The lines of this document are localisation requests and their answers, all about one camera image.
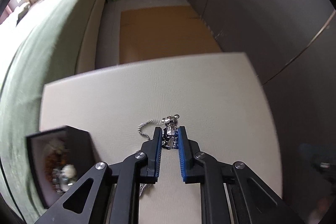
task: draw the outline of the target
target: green bedsheet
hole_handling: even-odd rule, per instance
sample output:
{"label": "green bedsheet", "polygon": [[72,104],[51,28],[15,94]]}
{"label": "green bedsheet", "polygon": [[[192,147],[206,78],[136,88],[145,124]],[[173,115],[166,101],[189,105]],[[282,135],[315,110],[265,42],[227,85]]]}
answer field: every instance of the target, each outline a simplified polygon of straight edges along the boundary
{"label": "green bedsheet", "polygon": [[19,22],[0,52],[0,193],[28,224],[44,208],[38,198],[26,153],[25,136],[39,129],[43,86],[75,74],[79,49],[95,0],[40,0]]}

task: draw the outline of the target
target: floor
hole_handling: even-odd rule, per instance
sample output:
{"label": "floor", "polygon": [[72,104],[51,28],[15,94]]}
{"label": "floor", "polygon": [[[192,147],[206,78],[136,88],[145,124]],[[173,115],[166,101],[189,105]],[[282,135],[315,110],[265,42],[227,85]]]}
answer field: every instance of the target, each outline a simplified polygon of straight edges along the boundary
{"label": "floor", "polygon": [[98,33],[95,68],[119,64],[120,16],[124,10],[189,5],[186,0],[117,0],[105,3]]}

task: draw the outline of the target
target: white table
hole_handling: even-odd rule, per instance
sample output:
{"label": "white table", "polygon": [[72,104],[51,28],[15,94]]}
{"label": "white table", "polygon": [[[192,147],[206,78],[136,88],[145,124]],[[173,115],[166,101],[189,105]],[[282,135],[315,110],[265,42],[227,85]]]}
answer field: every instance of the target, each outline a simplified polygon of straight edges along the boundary
{"label": "white table", "polygon": [[[89,131],[100,158],[122,161],[146,139],[137,126],[179,114],[179,125],[217,160],[244,161],[278,195],[280,153],[272,115],[245,54],[131,63],[45,86],[40,130]],[[152,136],[154,126],[144,128]],[[182,182],[177,150],[163,150],[158,183],[140,199],[139,223],[201,223],[199,185]]]}

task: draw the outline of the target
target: black box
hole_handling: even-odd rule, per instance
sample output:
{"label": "black box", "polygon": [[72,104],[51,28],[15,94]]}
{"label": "black box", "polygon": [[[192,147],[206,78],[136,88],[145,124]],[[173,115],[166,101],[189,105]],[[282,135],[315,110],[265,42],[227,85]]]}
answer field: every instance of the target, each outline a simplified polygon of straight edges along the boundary
{"label": "black box", "polygon": [[59,199],[59,195],[46,178],[43,156],[45,146],[53,138],[62,138],[65,141],[65,147],[68,149],[67,162],[75,167],[77,179],[95,164],[91,137],[86,131],[64,126],[26,136],[31,174],[39,198],[46,209]]}

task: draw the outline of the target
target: silver spiral cord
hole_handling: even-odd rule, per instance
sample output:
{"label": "silver spiral cord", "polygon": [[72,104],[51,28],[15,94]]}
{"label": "silver spiral cord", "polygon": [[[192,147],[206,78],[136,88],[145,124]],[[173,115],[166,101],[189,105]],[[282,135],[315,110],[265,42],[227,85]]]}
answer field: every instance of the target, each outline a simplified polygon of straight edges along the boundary
{"label": "silver spiral cord", "polygon": [[145,136],[147,138],[148,141],[151,140],[151,138],[146,134],[146,133],[143,133],[141,130],[142,128],[145,126],[145,125],[148,125],[148,124],[155,124],[156,126],[160,126],[163,124],[163,122],[159,119],[152,119],[152,120],[148,120],[146,122],[143,122],[141,124],[139,124],[138,126],[138,132],[139,134],[141,134],[142,136]]}

